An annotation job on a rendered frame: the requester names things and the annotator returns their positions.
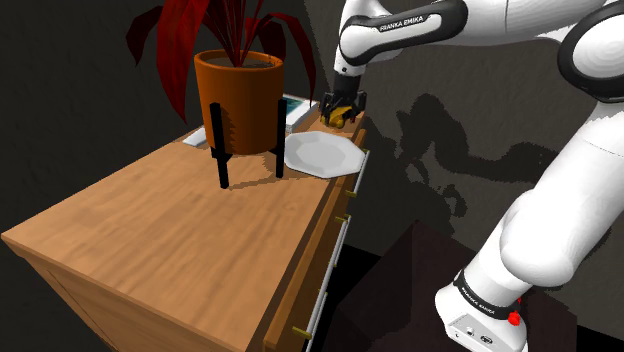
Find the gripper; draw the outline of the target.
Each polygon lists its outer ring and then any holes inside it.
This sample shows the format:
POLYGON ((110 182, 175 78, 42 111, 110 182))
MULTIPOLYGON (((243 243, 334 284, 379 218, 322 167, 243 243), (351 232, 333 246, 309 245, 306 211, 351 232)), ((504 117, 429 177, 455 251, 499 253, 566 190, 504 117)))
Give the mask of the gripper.
POLYGON ((361 77, 347 76, 336 72, 334 75, 333 95, 324 95, 319 104, 321 116, 329 119, 332 107, 350 106, 350 122, 354 122, 356 117, 365 110, 367 93, 359 91, 361 77))

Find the yellow round object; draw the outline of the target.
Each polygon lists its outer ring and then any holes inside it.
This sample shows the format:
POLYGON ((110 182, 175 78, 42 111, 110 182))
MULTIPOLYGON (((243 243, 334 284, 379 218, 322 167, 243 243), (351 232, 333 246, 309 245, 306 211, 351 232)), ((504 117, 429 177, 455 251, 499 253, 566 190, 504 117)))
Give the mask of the yellow round object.
POLYGON ((328 127, 342 129, 345 121, 350 119, 351 110, 351 107, 338 107, 328 116, 322 115, 320 121, 328 127))

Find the white book with blue cover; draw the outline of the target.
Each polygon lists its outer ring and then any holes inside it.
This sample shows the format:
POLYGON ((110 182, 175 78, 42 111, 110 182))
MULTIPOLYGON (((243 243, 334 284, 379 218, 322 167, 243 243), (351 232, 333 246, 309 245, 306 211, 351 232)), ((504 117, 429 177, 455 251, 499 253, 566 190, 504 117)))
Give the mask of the white book with blue cover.
POLYGON ((298 96, 284 94, 286 101, 286 132, 294 132, 305 119, 318 109, 319 102, 298 96))

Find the white octagonal plate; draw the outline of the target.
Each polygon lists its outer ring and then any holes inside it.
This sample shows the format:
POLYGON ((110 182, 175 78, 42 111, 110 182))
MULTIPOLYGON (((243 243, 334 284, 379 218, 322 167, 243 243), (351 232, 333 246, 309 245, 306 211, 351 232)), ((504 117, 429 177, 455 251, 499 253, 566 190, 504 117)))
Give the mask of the white octagonal plate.
POLYGON ((286 166, 322 179, 358 173, 365 156, 350 139, 326 132, 293 133, 285 138, 286 166))

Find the red plant in orange pot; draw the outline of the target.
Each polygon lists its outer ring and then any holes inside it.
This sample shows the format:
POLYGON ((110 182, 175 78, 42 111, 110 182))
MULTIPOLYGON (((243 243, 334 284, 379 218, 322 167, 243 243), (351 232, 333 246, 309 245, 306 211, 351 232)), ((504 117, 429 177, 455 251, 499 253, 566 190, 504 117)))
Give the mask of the red plant in orange pot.
POLYGON ((311 42, 299 20, 280 12, 245 14, 246 0, 165 0, 135 17, 126 34, 134 60, 157 32, 156 65, 164 92, 185 115, 188 75, 196 74, 206 142, 222 188, 229 185, 234 155, 270 152, 277 177, 284 173, 286 108, 284 60, 287 34, 316 82, 311 42))

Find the wooden chest of drawers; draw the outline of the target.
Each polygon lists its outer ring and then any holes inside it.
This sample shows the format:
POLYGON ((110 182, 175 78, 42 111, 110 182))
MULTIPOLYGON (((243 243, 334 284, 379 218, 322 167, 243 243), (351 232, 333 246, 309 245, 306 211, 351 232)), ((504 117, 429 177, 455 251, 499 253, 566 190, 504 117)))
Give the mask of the wooden chest of drawers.
POLYGON ((171 142, 6 231, 107 352, 304 352, 356 175, 171 142))

